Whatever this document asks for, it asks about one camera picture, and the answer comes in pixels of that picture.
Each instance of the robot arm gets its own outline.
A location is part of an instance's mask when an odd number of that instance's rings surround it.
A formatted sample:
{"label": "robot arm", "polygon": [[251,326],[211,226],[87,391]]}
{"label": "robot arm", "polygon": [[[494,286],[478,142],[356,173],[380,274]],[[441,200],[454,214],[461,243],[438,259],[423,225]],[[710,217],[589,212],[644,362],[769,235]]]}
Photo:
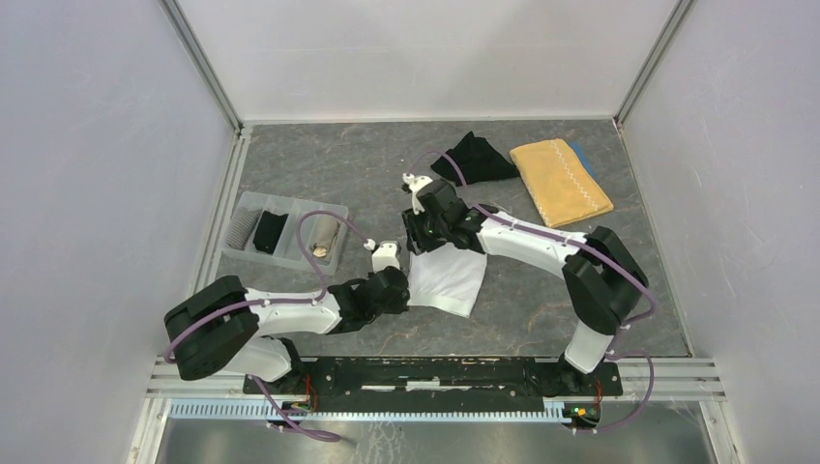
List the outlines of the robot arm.
{"label": "robot arm", "polygon": [[[412,252],[453,243],[461,249],[507,256],[563,279],[579,322],[562,358],[582,374],[595,370],[640,293],[614,270],[599,269],[598,259],[567,240],[602,252],[646,285],[646,276],[614,232],[604,227],[590,234],[550,229],[485,206],[493,213],[487,217],[469,208],[445,181],[407,175],[404,182],[412,194],[412,208],[402,213]],[[536,235],[538,231],[564,241]]]}
{"label": "robot arm", "polygon": [[332,285],[321,300],[317,300],[321,292],[269,293],[243,287],[234,275],[217,279],[165,315],[171,340],[225,306],[260,303],[218,317],[187,336],[174,349],[180,377],[198,380],[226,370],[273,382],[298,359],[289,340],[273,335],[344,334],[381,314],[406,311],[410,296],[397,254],[397,243],[383,242],[371,256],[373,274]]}

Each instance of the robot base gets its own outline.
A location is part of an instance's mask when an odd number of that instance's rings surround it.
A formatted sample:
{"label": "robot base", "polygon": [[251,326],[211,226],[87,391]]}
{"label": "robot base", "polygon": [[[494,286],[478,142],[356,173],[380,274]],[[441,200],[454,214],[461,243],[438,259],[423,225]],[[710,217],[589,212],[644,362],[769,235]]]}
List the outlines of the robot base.
{"label": "robot base", "polygon": [[[307,376],[322,412],[537,412],[545,397],[595,397],[598,382],[604,396],[624,393],[614,362],[580,375],[561,360],[536,358],[319,357],[294,362],[267,388],[304,394]],[[261,394],[250,379],[243,392]]]}

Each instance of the white wall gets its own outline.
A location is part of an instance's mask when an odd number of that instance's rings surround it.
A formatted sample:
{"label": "white wall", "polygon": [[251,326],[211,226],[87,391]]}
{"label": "white wall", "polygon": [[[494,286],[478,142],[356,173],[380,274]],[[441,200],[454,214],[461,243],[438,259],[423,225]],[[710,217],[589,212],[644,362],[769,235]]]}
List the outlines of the white wall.
{"label": "white wall", "polygon": [[246,119],[611,116],[674,0],[180,0]]}
{"label": "white wall", "polygon": [[626,140],[752,463],[817,462],[820,3],[697,2]]}
{"label": "white wall", "polygon": [[0,21],[0,462],[123,462],[232,131],[157,1]]}

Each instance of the yellow towel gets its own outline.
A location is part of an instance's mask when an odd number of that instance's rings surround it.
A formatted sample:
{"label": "yellow towel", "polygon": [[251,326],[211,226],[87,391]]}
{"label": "yellow towel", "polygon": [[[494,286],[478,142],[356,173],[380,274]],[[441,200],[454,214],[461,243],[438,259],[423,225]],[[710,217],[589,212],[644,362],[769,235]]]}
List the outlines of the yellow towel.
{"label": "yellow towel", "polygon": [[612,211],[609,197],[564,140],[521,145],[510,155],[548,227]]}

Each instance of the black sock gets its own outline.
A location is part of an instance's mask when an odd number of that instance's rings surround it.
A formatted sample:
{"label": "black sock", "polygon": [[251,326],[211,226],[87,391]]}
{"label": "black sock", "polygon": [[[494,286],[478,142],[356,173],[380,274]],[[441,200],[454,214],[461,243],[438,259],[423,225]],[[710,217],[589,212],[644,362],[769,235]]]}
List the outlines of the black sock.
{"label": "black sock", "polygon": [[278,216],[270,211],[262,212],[256,233],[253,235],[253,246],[256,247],[256,251],[274,254],[286,222],[287,215]]}
{"label": "black sock", "polygon": [[[448,150],[447,154],[455,161],[455,164],[458,164],[467,185],[520,176],[514,164],[492,148],[485,138],[477,137],[472,131],[464,135],[458,145]],[[461,186],[455,170],[443,157],[439,157],[430,168],[441,177]]]}

